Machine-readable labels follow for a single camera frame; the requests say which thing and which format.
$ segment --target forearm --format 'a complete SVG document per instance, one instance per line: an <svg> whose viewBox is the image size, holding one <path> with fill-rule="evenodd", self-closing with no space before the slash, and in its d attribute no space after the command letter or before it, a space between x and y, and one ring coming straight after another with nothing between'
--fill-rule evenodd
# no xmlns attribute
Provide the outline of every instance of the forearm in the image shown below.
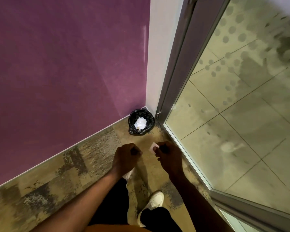
<svg viewBox="0 0 290 232"><path fill-rule="evenodd" d="M119 179L120 177L116 172L108 172L94 185L86 189L32 231L83 231L105 196Z"/></svg>
<svg viewBox="0 0 290 232"><path fill-rule="evenodd" d="M170 180L181 195L196 231L233 231L184 174Z"/></svg>

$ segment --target orange shirt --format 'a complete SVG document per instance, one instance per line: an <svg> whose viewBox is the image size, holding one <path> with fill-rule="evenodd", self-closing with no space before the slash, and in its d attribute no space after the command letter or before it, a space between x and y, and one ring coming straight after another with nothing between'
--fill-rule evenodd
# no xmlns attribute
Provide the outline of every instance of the orange shirt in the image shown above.
<svg viewBox="0 0 290 232"><path fill-rule="evenodd" d="M85 232L149 232L142 227L131 225L92 225Z"/></svg>

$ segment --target purple wall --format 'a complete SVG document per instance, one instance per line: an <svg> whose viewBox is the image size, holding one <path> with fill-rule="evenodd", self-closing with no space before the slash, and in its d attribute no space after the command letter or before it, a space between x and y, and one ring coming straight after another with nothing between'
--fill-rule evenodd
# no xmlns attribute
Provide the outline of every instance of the purple wall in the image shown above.
<svg viewBox="0 0 290 232"><path fill-rule="evenodd" d="M0 184L143 107L150 0L0 0Z"/></svg>

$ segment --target metal door frame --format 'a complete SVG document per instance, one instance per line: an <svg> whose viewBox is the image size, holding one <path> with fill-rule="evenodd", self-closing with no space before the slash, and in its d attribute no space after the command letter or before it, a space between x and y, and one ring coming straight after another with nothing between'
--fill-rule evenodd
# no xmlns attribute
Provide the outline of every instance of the metal door frame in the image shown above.
<svg viewBox="0 0 290 232"><path fill-rule="evenodd" d="M165 125L190 74L205 49L230 0L184 0L159 98L156 121L181 148L184 158L223 211L260 231L290 231L290 215L210 186L197 164Z"/></svg>

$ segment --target patterned carpet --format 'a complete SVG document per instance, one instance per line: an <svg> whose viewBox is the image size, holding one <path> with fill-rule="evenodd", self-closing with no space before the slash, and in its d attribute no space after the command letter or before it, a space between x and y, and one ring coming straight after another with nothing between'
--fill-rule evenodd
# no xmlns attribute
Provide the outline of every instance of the patterned carpet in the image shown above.
<svg viewBox="0 0 290 232"><path fill-rule="evenodd" d="M0 187L0 232L26 232L34 228L62 205L101 178L111 167L118 146L135 143L143 151L136 171L129 180L128 222L136 223L137 213L147 204L149 196L162 190L164 207L170 210L181 229L195 231L185 205L148 149L153 142L169 140L158 127L144 135L131 136L124 119L74 146L31 171ZM188 179L209 200L204 187L184 163Z"/></svg>

